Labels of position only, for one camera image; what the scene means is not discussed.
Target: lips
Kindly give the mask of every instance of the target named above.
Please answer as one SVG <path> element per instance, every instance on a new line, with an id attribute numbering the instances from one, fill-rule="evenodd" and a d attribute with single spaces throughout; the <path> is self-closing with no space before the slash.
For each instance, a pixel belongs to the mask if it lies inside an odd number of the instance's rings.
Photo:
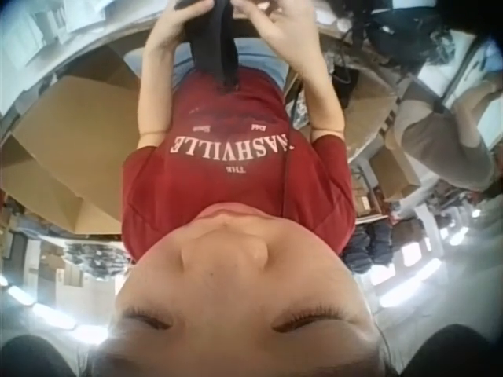
<path id="1" fill-rule="evenodd" d="M 214 218 L 220 214 L 230 214 L 235 216 L 258 216 L 261 218 L 270 218 L 269 215 L 263 213 L 256 208 L 247 206 L 241 203 L 218 203 L 213 204 L 203 210 L 196 216 L 196 219 Z"/>

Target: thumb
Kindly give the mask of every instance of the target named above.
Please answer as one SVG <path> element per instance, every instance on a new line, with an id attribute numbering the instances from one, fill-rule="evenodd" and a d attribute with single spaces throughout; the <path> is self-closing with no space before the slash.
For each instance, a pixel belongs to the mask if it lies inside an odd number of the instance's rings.
<path id="1" fill-rule="evenodd" d="M 249 0 L 230 0 L 230 2 L 251 21 L 262 37 L 271 34 L 275 28 L 273 21 L 256 4 Z"/>
<path id="2" fill-rule="evenodd" d="M 180 22 L 185 23 L 188 20 L 202 16 L 203 14 L 209 12 L 214 6 L 215 0 L 199 0 L 186 8 L 177 10 L 176 13 Z"/>

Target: fluorescent light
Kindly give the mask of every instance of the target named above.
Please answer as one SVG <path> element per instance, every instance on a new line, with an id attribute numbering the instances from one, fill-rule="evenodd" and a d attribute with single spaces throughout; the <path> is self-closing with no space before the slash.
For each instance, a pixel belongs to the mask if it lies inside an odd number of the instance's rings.
<path id="1" fill-rule="evenodd" d="M 374 286 L 381 284 L 391 279 L 395 274 L 395 265 L 392 263 L 389 266 L 373 265 L 370 269 L 370 283 Z"/>
<path id="2" fill-rule="evenodd" d="M 449 243 L 451 246 L 459 246 L 464 240 L 464 236 L 466 236 L 466 233 L 468 233 L 468 228 L 464 226 L 463 228 L 460 229 L 459 232 L 455 233 L 452 237 L 450 237 Z"/>
<path id="3" fill-rule="evenodd" d="M 440 259 L 432 259 L 429 261 L 422 269 L 420 269 L 415 278 L 420 280 L 420 281 L 425 281 L 427 278 L 429 278 L 431 275 L 435 273 L 437 269 L 440 268 L 442 265 L 442 262 Z"/>
<path id="4" fill-rule="evenodd" d="M 420 286 L 421 282 L 418 279 L 407 280 L 405 283 L 398 285 L 388 293 L 382 295 L 379 299 L 379 303 L 383 308 L 398 306 L 414 296 Z"/>
<path id="5" fill-rule="evenodd" d="M 114 279 L 114 288 L 116 296 L 119 294 L 120 290 L 123 288 L 124 283 L 126 283 L 126 277 L 124 275 L 117 275 Z"/>
<path id="6" fill-rule="evenodd" d="M 428 237 L 424 238 L 424 243 L 426 243 L 426 248 L 431 251 L 431 241 Z"/>
<path id="7" fill-rule="evenodd" d="M 416 263 L 418 263 L 422 256 L 419 243 L 412 242 L 402 247 L 402 255 L 403 255 L 403 264 L 406 267 L 410 267 L 411 265 L 415 265 Z"/>
<path id="8" fill-rule="evenodd" d="M 77 325 L 73 318 L 49 306 L 35 304 L 31 310 L 33 310 L 33 314 L 42 318 L 47 324 L 55 328 L 71 330 Z"/>
<path id="9" fill-rule="evenodd" d="M 7 290 L 7 293 L 11 295 L 16 301 L 21 305 L 32 306 L 35 304 L 35 300 L 25 291 L 19 287 L 11 287 Z"/>
<path id="10" fill-rule="evenodd" d="M 440 229 L 440 237 L 442 237 L 443 240 L 448 236 L 449 236 L 449 230 L 447 230 L 447 228 Z"/>
<path id="11" fill-rule="evenodd" d="M 9 281 L 6 279 L 5 276 L 0 275 L 0 287 L 8 287 L 9 286 Z"/>
<path id="12" fill-rule="evenodd" d="M 97 346 L 107 339 L 108 329 L 104 326 L 80 325 L 72 331 L 72 336 L 82 343 Z"/>

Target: eye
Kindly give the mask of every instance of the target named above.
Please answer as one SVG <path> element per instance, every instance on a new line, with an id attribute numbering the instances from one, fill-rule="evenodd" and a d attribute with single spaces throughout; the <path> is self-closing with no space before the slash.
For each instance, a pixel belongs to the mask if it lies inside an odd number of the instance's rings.
<path id="1" fill-rule="evenodd" d="M 156 330 L 167 330 L 171 327 L 170 324 L 160 320 L 154 313 L 139 308 L 129 308 L 123 313 L 122 318 L 128 320 L 138 320 Z"/>
<path id="2" fill-rule="evenodd" d="M 290 315 L 289 319 L 278 326 L 274 326 L 273 330 L 281 333 L 290 332 L 320 320 L 341 320 L 340 312 L 333 308 L 319 306 L 316 309 Z"/>

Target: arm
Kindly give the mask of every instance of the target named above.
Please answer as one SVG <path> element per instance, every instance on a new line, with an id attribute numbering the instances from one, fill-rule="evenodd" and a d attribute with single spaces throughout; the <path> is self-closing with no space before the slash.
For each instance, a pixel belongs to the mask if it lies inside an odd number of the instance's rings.
<path id="1" fill-rule="evenodd" d="M 344 116 L 321 53 L 312 0 L 276 0 L 280 13 L 267 16 L 249 0 L 231 0 L 254 24 L 262 38 L 303 80 L 311 140 L 329 135 L 344 138 Z"/>
<path id="2" fill-rule="evenodd" d="M 344 140 L 343 109 L 333 89 L 321 51 L 314 59 L 312 69 L 302 79 L 310 118 L 311 142 L 325 135 L 334 135 Z"/>
<path id="3" fill-rule="evenodd" d="M 174 55 L 145 47 L 138 101 L 138 148 L 159 146 L 171 125 Z"/>
<path id="4" fill-rule="evenodd" d="M 185 22 L 208 12 L 214 5 L 213 0 L 199 0 L 174 10 L 175 3 L 175 0 L 169 2 L 145 45 L 138 101 L 138 148 L 158 147 L 170 129 L 174 50 Z"/>

